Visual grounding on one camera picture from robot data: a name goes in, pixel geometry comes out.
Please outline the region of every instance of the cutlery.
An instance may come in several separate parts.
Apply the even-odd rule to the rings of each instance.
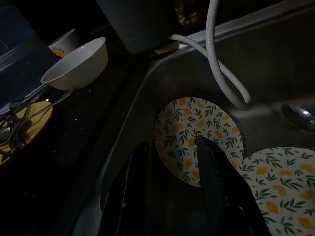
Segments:
[[[32,106],[31,104],[28,104],[23,114],[23,117],[21,119],[18,119],[15,127],[12,130],[12,133],[8,139],[11,150],[15,150],[16,148],[19,148],[21,144],[23,143],[23,139],[21,139],[20,137],[19,130],[24,126],[23,123],[28,118],[29,112],[31,110],[31,106]]]
[[[301,129],[315,129],[315,118],[307,110],[288,104],[282,105],[281,110],[293,126]]]
[[[51,104],[49,104],[47,107],[44,107],[43,109],[39,110],[38,112],[34,113],[33,115],[31,115],[30,117],[28,117],[25,121],[32,119],[34,116],[48,110],[49,108],[51,108],[52,106],[55,106],[56,104],[60,103],[61,101],[64,101],[67,97],[69,97],[72,92],[75,90],[75,88],[71,89],[70,91],[68,91],[67,93],[65,93],[62,97],[60,97],[59,99],[57,99],[56,101],[52,102]]]
[[[31,101],[32,104],[36,103],[37,100],[40,98],[39,95],[42,95],[44,93],[46,87],[48,87],[48,84],[42,84],[34,89],[32,92],[30,92],[28,95],[24,96],[21,100],[6,104],[0,109],[0,116],[7,115],[12,110],[14,113],[17,113],[18,111],[25,108],[26,104],[28,104],[29,101]]]
[[[4,130],[0,131],[0,145],[5,144],[8,141],[11,133],[12,133],[11,127],[7,127]]]

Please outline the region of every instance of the floral plate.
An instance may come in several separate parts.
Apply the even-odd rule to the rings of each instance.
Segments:
[[[157,117],[154,140],[166,167],[183,182],[200,187],[194,136],[219,144],[234,167],[243,159],[243,142],[232,118],[216,104],[185,97],[168,104]]]
[[[274,147],[256,152],[237,168],[273,236],[315,235],[314,167],[315,152]]]

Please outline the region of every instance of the metal spoon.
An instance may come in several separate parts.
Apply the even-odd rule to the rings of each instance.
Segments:
[[[315,129],[315,118],[307,110],[288,104],[283,104],[281,110],[293,126],[301,129]]]
[[[11,127],[7,127],[6,129],[0,131],[0,145],[5,144],[8,141],[8,139],[11,136],[11,133],[12,133]]]

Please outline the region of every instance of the dark countertop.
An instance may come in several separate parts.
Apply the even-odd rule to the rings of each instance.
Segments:
[[[109,63],[95,82],[56,105],[37,138],[0,167],[2,235],[71,232],[149,61],[127,58]],[[54,90],[49,98],[61,94]],[[95,149],[104,130],[104,145]]]

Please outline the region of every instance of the kitchen sink basin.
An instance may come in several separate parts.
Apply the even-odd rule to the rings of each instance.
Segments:
[[[209,235],[201,189],[174,177],[154,145],[156,117],[175,99],[199,97],[222,107],[240,129],[245,157],[270,147],[315,148],[315,132],[293,127],[281,113],[281,105],[289,103],[315,114],[315,4],[295,4],[285,1],[216,28],[217,57],[248,89],[248,111],[225,98],[207,59],[193,48],[184,46],[151,65],[100,174],[96,222],[106,213],[105,199],[119,169],[146,141],[146,235]],[[204,32],[191,37],[204,43]]]

